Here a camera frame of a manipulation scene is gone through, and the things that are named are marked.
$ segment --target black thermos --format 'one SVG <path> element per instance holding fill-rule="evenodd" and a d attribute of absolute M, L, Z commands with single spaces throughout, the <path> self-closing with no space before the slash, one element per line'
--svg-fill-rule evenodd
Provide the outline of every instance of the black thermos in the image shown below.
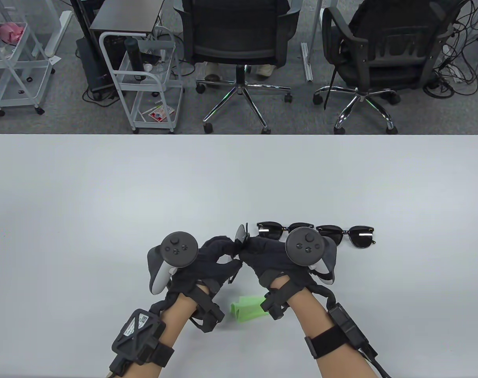
<path fill-rule="evenodd" d="M 144 72 L 143 61 L 141 60 L 141 53 L 139 51 L 138 40 L 133 37 L 127 37 L 124 41 L 129 60 L 131 61 L 132 70 Z M 135 75 L 134 79 L 143 81 L 146 76 Z"/>

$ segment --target green object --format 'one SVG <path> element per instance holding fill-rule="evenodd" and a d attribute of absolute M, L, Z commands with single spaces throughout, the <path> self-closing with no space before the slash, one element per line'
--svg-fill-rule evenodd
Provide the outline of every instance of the green object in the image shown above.
<path fill-rule="evenodd" d="M 260 307 L 264 300 L 264 297 L 239 297 L 239 302 L 230 305 L 230 312 L 239 323 L 263 317 L 269 314 Z"/>

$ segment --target pink object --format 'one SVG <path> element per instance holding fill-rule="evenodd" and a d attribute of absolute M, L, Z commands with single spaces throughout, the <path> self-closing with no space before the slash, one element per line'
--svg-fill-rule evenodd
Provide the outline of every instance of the pink object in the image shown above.
<path fill-rule="evenodd" d="M 24 28 L 14 22 L 0 25 L 0 39 L 9 45 L 17 45 L 24 34 Z"/>

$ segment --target sunglasses lens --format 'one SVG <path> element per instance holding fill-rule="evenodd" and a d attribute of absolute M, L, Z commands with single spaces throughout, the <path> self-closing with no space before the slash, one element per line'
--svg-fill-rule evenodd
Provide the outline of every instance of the sunglasses lens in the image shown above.
<path fill-rule="evenodd" d="M 278 241 L 283 234 L 283 226 L 277 222 L 257 223 L 258 236 L 266 237 Z"/>
<path fill-rule="evenodd" d="M 367 248 L 372 244 L 372 232 L 374 229 L 367 226 L 354 226 L 349 229 L 349 238 L 358 248 Z"/>
<path fill-rule="evenodd" d="M 288 226 L 288 232 L 292 232 L 293 230 L 295 230 L 295 228 L 299 228 L 299 227 L 314 228 L 314 225 L 311 223 L 304 223 L 304 222 L 292 223 L 291 225 Z"/>
<path fill-rule="evenodd" d="M 319 226 L 318 232 L 321 236 L 327 236 L 335 241 L 336 245 L 339 245 L 342 241 L 342 228 L 338 226 Z"/>

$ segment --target white cart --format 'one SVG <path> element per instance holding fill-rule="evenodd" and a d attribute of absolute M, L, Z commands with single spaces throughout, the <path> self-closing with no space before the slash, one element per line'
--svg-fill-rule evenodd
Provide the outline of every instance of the white cart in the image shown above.
<path fill-rule="evenodd" d="M 12 20 L 10 13 L 17 13 L 17 9 L 3 7 L 0 2 L 0 15 L 5 22 Z M 23 20 L 17 25 L 24 32 L 17 45 L 0 41 L 0 117 L 5 115 L 3 108 L 9 106 L 34 106 L 36 113 L 44 114 L 39 105 L 50 74 L 55 72 L 24 15 L 18 13 L 18 18 Z M 27 44 L 29 40 L 33 41 L 32 49 Z"/>
<path fill-rule="evenodd" d="M 180 115 L 181 100 L 185 89 L 183 88 L 180 60 L 176 53 L 176 40 L 174 34 L 163 26 L 156 26 L 153 29 L 154 35 L 158 35 L 158 32 L 167 34 L 170 40 L 148 40 L 144 33 L 124 32 L 104 32 L 99 38 L 102 55 L 134 134 L 137 134 L 140 128 L 161 128 L 174 133 Z M 129 55 L 126 52 L 120 67 L 118 70 L 114 70 L 104 47 L 104 38 L 108 36 L 136 38 L 141 52 L 161 56 L 160 61 L 150 72 L 133 71 Z M 144 76 L 145 79 L 138 81 L 135 76 Z M 134 92 L 136 96 L 131 107 L 125 101 L 124 93 L 127 92 Z M 163 106 L 165 114 L 168 115 L 162 122 L 149 117 L 149 110 L 158 103 Z M 174 109 L 171 115 L 169 115 L 169 106 Z"/>

